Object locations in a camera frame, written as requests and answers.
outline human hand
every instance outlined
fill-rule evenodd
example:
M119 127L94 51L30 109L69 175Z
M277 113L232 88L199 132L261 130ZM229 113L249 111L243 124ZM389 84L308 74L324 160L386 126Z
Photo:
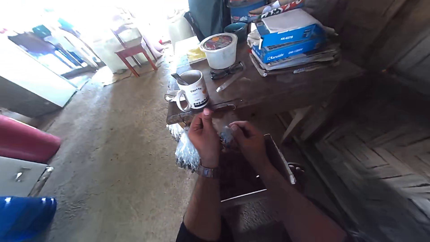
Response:
M212 111L204 109L194 116L188 137L199 152L202 166L218 167L220 139L212 124Z
M266 167L269 158L266 155L263 134L248 121L236 121L229 126L240 150L255 171Z

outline spoon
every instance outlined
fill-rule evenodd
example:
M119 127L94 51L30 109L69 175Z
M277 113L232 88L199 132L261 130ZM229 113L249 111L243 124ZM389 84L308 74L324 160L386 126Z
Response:
M184 86L187 86L187 85L189 85L186 81L184 81L184 79L182 79L177 73L175 73L175 74L172 74L172 76L173 76L173 78L175 78L177 81L178 81L178 83L180 84L180 85L184 85Z

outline red stool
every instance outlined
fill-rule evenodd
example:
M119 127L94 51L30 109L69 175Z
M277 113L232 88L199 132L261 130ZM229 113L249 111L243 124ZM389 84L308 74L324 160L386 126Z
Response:
M146 53L146 50L144 48L145 45L146 45L145 40L143 39L143 37L140 37L140 38L137 38L137 39L123 43L124 49L115 52L115 54L117 54L121 58L121 60L124 62L124 64L132 71L132 73L136 77L139 77L139 74L132 67L132 65L126 60L126 57L132 57L133 60L136 62L136 64L139 67L141 67L139 62L133 57L133 55L143 53L145 55L146 59L151 64L152 68L154 68L155 71L158 69L155 66L154 62L152 62L151 58L149 58L148 53Z

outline wristwatch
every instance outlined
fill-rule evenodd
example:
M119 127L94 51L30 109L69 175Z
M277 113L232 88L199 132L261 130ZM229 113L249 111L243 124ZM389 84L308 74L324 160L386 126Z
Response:
M202 164L199 164L199 169L197 170L197 174L199 174L202 177L208 177L208 178L219 178L219 170L218 168L206 168L202 166Z

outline white coffee mug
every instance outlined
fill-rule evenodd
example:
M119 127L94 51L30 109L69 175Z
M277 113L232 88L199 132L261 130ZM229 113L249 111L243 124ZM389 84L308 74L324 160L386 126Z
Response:
M199 109L206 106L209 103L209 95L202 72L199 70L190 70L180 74L180 76L189 85L181 85L176 82L180 89L176 95L178 108L187 112L191 109ZM188 103L185 108L182 108L180 102L182 95L184 95L185 101Z

